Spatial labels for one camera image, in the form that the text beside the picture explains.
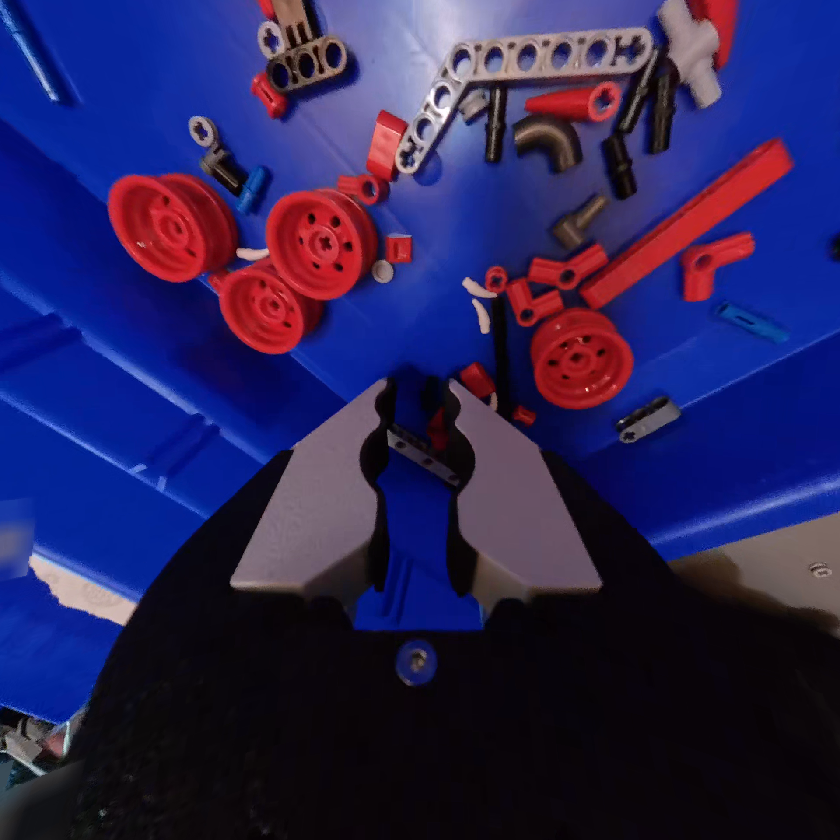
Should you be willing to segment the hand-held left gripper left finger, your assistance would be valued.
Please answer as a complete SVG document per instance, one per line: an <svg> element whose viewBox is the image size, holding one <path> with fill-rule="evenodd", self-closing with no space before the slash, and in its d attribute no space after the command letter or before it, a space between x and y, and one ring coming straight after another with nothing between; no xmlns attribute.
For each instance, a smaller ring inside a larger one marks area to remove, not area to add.
<svg viewBox="0 0 840 840"><path fill-rule="evenodd" d="M391 541L379 477L396 384L376 381L299 441L231 577L240 592L331 597L354 613L383 592Z"/></svg>

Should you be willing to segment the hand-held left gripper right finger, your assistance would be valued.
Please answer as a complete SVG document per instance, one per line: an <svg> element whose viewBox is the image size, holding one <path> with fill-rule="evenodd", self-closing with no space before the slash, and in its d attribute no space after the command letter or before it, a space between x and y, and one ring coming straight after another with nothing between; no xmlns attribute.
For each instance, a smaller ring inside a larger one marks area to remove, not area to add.
<svg viewBox="0 0 840 840"><path fill-rule="evenodd" d="M457 479L446 542L455 593L491 613L502 601L600 591L602 577L540 447L453 379L445 423Z"/></svg>

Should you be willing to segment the blue plastic bin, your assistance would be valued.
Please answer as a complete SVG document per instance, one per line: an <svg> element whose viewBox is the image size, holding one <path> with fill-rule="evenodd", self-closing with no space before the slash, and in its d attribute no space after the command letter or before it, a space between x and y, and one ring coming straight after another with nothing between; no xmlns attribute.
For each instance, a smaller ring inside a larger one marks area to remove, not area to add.
<svg viewBox="0 0 840 840"><path fill-rule="evenodd" d="M399 175L371 214L381 236L413 237L394 280L366 277L328 303L288 355L246 347L202 280L150 276L117 240L106 201L129 174L182 172L212 184L187 121L215 121L245 168L271 175L273 202L364 169L375 119L409 120L459 39L657 27L660 2L312 2L350 68L271 120L249 91L266 64L257 2L16 2L68 104L48 100L2 27L2 494L35 512L38 550L137 599L198 524L278 450L375 380L399 381L398 421L424 426L429 375L492 364L464 277L526 270L561 249L556 217L608 191L602 140L563 175L521 159L511 129L532 93L509 92L501 163L485 123L453 121L416 178ZM838 510L838 2L740 2L722 96L698 109L679 90L670 150L626 140L637 194L593 228L610 256L762 142L793 170L700 241L750 231L754 255L688 303L678 258L605 308L635 357L622 393L583 412L547 404L531 330L510 326L511 389L537 414L530 435L573 459L667 560ZM717 319L723 301L791 334L774 344ZM634 444L615 424L658 396L681 418Z"/></svg>
<svg viewBox="0 0 840 840"><path fill-rule="evenodd" d="M90 697L122 627L64 606L34 574L1 583L1 706L53 723Z"/></svg>

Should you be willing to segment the red toy wheel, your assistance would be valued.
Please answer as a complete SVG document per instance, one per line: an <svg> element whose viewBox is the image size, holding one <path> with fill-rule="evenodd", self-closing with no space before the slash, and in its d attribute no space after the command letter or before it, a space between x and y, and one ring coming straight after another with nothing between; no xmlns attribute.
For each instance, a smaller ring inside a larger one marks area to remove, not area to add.
<svg viewBox="0 0 840 840"><path fill-rule="evenodd" d="M334 188L292 192L270 209L266 246L276 272L306 298L346 295L371 270L379 250L366 209Z"/></svg>
<svg viewBox="0 0 840 840"><path fill-rule="evenodd" d="M194 175L126 175L110 187L108 215L132 259L171 283L225 269L236 257L230 207Z"/></svg>
<svg viewBox="0 0 840 840"><path fill-rule="evenodd" d="M208 277L231 331L263 354L294 350L319 325L322 301L303 296L281 277L269 258Z"/></svg>
<svg viewBox="0 0 840 840"><path fill-rule="evenodd" d="M530 346L538 393L548 403L581 411L612 400L634 372L631 347L604 314L562 311L542 322Z"/></svg>

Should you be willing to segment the grey straight toy beam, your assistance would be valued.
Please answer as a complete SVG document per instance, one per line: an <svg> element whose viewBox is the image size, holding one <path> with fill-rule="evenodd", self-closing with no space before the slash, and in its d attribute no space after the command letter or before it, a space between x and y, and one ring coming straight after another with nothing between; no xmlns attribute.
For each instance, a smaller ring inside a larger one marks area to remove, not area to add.
<svg viewBox="0 0 840 840"><path fill-rule="evenodd" d="M435 453L430 444L396 424L387 430L388 445L396 453L442 480L450 487L460 487L460 480L443 456Z"/></svg>

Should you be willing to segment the red small toy connector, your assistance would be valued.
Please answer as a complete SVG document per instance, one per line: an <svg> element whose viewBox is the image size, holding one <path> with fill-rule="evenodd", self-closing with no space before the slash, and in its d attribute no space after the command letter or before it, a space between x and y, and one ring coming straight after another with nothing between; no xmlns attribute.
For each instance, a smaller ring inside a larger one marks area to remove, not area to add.
<svg viewBox="0 0 840 840"><path fill-rule="evenodd" d="M429 419L426 426L426 436L429 446L437 457L441 459L449 446L453 429L455 428L455 412L446 404L442 404Z"/></svg>
<svg viewBox="0 0 840 840"><path fill-rule="evenodd" d="M265 70L253 77L250 92L265 107L270 119L281 120L286 117L289 109L288 96L273 87Z"/></svg>

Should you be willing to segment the grey short toy beam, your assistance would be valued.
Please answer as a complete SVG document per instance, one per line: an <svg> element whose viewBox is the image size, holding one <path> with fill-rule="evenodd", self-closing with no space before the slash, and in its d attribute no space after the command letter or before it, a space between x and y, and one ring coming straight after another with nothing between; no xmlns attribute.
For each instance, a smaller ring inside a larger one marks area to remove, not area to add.
<svg viewBox="0 0 840 840"><path fill-rule="evenodd" d="M621 443L634 444L672 424L681 415L681 409L668 396L661 395L621 418L615 424L616 435Z"/></svg>

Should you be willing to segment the black toy axle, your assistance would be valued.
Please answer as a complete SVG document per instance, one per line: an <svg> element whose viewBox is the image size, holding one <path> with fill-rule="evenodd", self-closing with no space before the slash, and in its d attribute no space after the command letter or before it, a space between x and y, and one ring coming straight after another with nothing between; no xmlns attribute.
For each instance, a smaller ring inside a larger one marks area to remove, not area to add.
<svg viewBox="0 0 840 840"><path fill-rule="evenodd" d="M511 399L508 319L503 296L497 296L490 302L490 334L495 359L494 382L498 401L497 411L506 421L512 422L514 405Z"/></svg>

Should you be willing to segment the red angled toy connector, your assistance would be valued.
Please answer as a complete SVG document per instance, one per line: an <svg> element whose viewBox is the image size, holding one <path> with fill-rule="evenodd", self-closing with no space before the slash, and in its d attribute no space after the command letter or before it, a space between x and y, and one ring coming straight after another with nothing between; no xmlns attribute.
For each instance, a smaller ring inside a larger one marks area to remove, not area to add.
<svg viewBox="0 0 840 840"><path fill-rule="evenodd" d="M751 257L755 240L750 232L743 232L693 245L680 256L682 269L682 298L686 302L703 302L711 298L719 269Z"/></svg>

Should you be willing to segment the clear plastic bag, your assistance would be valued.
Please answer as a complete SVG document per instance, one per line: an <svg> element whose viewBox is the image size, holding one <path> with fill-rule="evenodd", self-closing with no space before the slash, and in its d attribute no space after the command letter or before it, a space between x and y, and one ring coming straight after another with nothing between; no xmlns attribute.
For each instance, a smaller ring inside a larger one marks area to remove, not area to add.
<svg viewBox="0 0 840 840"><path fill-rule="evenodd" d="M53 723L9 707L1 709L1 792L59 768L67 760L88 704Z"/></svg>

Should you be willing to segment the black toy connector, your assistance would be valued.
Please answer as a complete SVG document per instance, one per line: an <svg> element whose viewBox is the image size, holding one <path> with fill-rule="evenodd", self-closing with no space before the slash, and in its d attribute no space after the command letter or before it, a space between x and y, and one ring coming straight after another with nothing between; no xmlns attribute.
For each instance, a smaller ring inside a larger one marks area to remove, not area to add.
<svg viewBox="0 0 840 840"><path fill-rule="evenodd" d="M248 174L225 147L217 145L207 150L199 165L206 175L212 177L233 196L241 196Z"/></svg>

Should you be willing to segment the red curved toy brick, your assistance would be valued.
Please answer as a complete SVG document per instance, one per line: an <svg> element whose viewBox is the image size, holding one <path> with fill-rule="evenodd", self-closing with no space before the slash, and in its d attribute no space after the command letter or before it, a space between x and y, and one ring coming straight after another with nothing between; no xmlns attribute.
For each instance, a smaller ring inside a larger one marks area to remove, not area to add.
<svg viewBox="0 0 840 840"><path fill-rule="evenodd" d="M396 178L396 156L408 123L386 110L379 111L366 157L366 171L385 182Z"/></svg>

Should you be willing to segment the red toy cone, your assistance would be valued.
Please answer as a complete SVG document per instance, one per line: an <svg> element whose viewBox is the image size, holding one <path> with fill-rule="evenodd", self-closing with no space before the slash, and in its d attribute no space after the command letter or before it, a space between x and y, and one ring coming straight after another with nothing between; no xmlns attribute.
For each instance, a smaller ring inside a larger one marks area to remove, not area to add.
<svg viewBox="0 0 840 840"><path fill-rule="evenodd" d="M524 109L528 114L552 116L573 123L602 123L617 112L622 99L621 87L608 80L531 97L526 100Z"/></svg>

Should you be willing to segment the pale grey toy axle connector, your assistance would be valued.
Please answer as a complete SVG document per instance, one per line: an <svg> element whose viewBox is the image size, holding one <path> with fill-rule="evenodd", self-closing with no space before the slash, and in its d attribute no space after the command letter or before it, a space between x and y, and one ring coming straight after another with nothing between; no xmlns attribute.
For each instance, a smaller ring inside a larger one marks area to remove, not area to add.
<svg viewBox="0 0 840 840"><path fill-rule="evenodd" d="M665 1L657 12L668 40L668 58L679 83L688 88L698 109L707 109L721 98L715 70L719 36L709 20L696 20L685 1Z"/></svg>

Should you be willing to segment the grey T-shaped toy beam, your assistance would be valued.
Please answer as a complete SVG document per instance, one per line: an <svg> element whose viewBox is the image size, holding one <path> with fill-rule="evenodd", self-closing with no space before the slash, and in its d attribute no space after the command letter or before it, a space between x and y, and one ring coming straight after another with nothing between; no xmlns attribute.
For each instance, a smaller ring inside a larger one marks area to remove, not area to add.
<svg viewBox="0 0 840 840"><path fill-rule="evenodd" d="M312 22L306 2L267 2L270 14L282 28L286 51L266 59L269 81L278 91L289 94L313 88L339 78L349 64L349 53L341 39L321 35Z"/></svg>

